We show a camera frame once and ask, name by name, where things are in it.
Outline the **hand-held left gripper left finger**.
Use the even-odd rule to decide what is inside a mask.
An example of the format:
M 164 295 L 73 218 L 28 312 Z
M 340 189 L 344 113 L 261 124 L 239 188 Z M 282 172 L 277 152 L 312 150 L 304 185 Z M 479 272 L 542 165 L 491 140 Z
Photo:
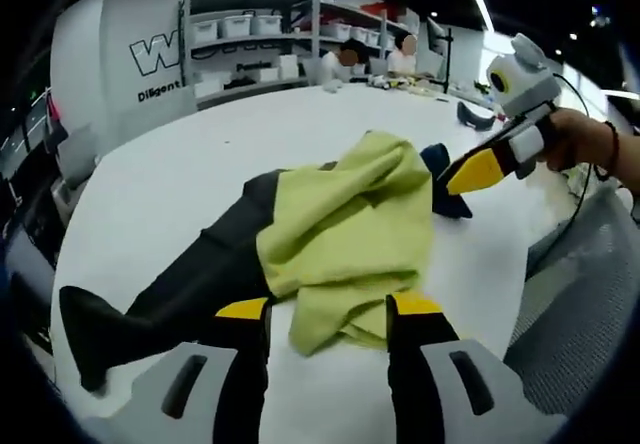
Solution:
M 258 298 L 212 317 L 132 384 L 130 399 L 84 426 L 99 443 L 256 443 L 268 386 L 271 310 Z

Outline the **person's right hand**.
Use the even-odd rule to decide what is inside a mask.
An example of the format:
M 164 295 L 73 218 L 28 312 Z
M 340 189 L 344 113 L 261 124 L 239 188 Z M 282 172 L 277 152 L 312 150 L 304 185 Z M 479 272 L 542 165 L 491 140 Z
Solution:
M 538 157 L 552 171 L 586 163 L 605 169 L 613 153 L 613 133 L 605 122 L 573 109 L 558 109 L 549 115 L 559 138 Z

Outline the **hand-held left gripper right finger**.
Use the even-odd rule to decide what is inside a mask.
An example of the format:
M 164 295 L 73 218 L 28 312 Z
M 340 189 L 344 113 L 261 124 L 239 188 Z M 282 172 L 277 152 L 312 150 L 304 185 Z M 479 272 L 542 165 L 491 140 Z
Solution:
M 547 443 L 565 424 L 536 408 L 492 352 L 460 338 L 435 301 L 398 292 L 386 309 L 397 442 Z

